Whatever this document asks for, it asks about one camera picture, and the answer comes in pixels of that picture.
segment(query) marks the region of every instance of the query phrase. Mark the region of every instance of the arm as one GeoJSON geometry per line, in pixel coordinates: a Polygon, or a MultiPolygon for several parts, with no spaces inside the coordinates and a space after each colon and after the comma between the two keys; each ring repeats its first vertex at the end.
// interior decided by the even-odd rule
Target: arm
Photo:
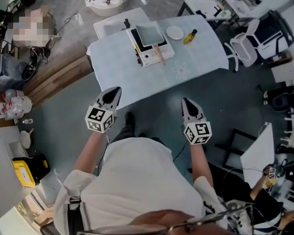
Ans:
{"type": "Polygon", "coordinates": [[[191,145],[191,157],[193,168],[193,182],[200,176],[204,176],[211,187],[214,186],[211,171],[206,159],[206,155],[201,144],[191,145]]]}
{"type": "Polygon", "coordinates": [[[261,189],[263,188],[263,185],[265,181],[267,180],[267,176],[263,175],[257,182],[257,184],[254,186],[254,188],[250,192],[250,197],[252,200],[255,200],[258,194],[260,193],[261,189]]]}
{"type": "Polygon", "coordinates": [[[74,170],[94,173],[104,134],[94,131],[74,165],[74,170]]]}

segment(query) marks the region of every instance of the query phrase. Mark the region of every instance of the white office chair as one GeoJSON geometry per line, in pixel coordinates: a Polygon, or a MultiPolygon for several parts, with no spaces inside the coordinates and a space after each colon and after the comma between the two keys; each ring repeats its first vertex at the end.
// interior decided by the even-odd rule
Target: white office chair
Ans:
{"type": "Polygon", "coordinates": [[[232,52],[231,55],[228,55],[228,58],[235,59],[235,71],[239,70],[238,59],[242,61],[245,67],[249,67],[255,63],[258,58],[257,51],[247,36],[253,37],[256,42],[260,44],[259,40],[255,36],[259,22],[259,19],[253,19],[250,21],[246,33],[238,34],[230,40],[231,46],[228,43],[224,43],[224,45],[227,46],[232,52]]]}

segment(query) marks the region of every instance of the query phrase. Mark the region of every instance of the small bottle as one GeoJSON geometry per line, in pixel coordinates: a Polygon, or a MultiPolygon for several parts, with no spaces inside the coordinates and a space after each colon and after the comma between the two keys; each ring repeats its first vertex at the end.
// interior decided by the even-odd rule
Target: small bottle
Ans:
{"type": "Polygon", "coordinates": [[[185,45],[189,45],[191,41],[195,38],[195,35],[197,33],[197,30],[193,30],[190,34],[187,35],[187,37],[184,39],[183,43],[185,45]]]}
{"type": "Polygon", "coordinates": [[[25,119],[23,121],[24,124],[29,124],[29,123],[33,123],[33,120],[30,118],[30,119],[25,119]]]}

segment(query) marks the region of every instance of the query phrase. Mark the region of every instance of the yellow case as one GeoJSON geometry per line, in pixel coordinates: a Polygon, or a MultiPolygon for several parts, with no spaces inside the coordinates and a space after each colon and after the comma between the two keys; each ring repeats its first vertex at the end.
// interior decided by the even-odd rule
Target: yellow case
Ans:
{"type": "Polygon", "coordinates": [[[15,170],[15,173],[17,177],[19,178],[21,184],[23,187],[35,187],[35,181],[34,178],[30,172],[30,169],[28,168],[28,165],[25,163],[25,161],[19,160],[19,161],[12,161],[13,167],[15,170]]]}

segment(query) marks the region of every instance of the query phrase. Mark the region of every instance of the white plate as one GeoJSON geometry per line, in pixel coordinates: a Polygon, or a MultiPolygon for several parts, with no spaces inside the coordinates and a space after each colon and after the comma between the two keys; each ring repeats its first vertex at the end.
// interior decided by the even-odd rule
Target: white plate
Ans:
{"type": "Polygon", "coordinates": [[[180,40],[184,36],[183,30],[180,27],[174,25],[171,25],[166,29],[166,34],[173,40],[180,40]]]}

